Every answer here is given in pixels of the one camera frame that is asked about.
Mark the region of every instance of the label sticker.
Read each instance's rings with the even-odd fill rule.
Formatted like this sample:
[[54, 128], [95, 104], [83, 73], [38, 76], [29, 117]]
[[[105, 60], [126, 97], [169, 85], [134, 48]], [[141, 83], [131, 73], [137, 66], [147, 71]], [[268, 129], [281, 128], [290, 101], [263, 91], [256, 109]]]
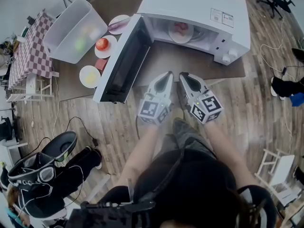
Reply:
[[224, 13], [217, 9], [211, 8], [210, 19], [218, 23], [233, 27], [233, 16], [227, 13]]
[[223, 24], [233, 27], [233, 16], [223, 12]]
[[211, 20], [222, 23], [222, 11], [211, 9]]

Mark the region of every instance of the clear plastic container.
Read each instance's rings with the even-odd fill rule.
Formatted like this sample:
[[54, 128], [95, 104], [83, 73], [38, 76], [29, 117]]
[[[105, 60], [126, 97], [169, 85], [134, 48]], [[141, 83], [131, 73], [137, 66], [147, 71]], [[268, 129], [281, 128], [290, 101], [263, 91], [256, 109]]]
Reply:
[[107, 32], [107, 25], [86, 0], [75, 0], [49, 28], [43, 39], [46, 54], [77, 63]]

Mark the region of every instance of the red tomato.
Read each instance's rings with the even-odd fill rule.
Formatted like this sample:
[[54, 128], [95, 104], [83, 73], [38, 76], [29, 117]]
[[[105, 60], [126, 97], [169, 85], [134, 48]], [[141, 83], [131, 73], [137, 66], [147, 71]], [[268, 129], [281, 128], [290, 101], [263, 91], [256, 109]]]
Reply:
[[100, 38], [96, 42], [96, 48], [98, 51], [104, 51], [107, 49], [108, 46], [109, 46], [109, 41], [106, 38]]

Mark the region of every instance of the open microwave door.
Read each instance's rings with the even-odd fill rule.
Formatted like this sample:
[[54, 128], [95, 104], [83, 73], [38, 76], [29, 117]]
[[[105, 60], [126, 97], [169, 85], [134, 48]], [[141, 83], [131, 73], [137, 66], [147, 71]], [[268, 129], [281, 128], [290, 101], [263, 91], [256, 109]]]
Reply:
[[93, 100], [124, 103], [153, 41], [150, 22], [134, 14], [105, 66]]

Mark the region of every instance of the pink checkered tablecloth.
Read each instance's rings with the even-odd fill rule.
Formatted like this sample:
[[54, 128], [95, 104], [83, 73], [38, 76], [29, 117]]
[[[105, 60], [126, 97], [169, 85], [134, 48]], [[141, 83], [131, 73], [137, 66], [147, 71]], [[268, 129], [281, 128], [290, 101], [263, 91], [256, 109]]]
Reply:
[[37, 15], [35, 23], [29, 28], [25, 37], [26, 41], [20, 43], [14, 53], [15, 60], [11, 65], [9, 89], [18, 85], [30, 73], [52, 78], [52, 60], [47, 57], [42, 45], [43, 37], [52, 24], [52, 20], [44, 10]]

